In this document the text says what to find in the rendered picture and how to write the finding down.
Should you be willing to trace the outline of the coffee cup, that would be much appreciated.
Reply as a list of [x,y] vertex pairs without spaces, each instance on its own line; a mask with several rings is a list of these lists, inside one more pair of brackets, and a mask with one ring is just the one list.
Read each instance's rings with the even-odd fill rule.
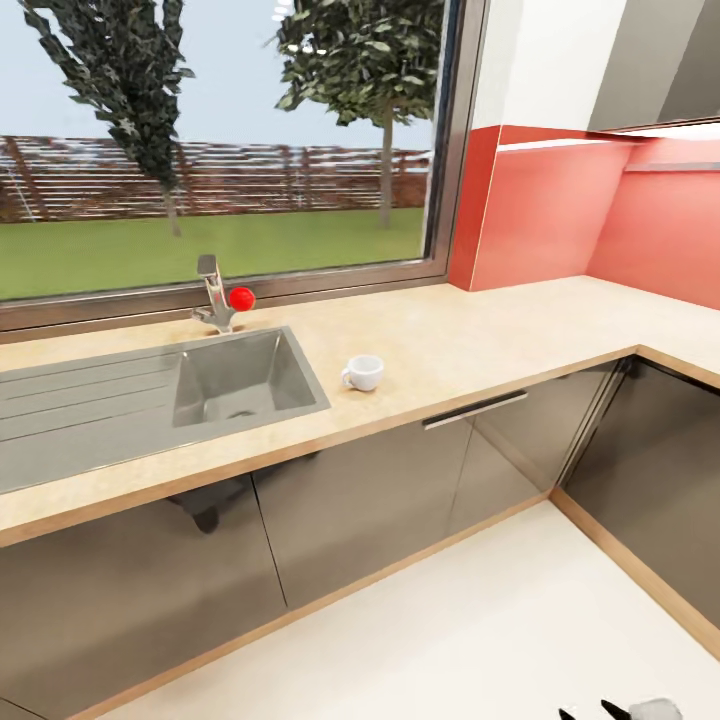
[[348,368],[342,372],[342,383],[348,388],[369,391],[380,382],[384,365],[380,358],[371,355],[357,356],[350,360]]

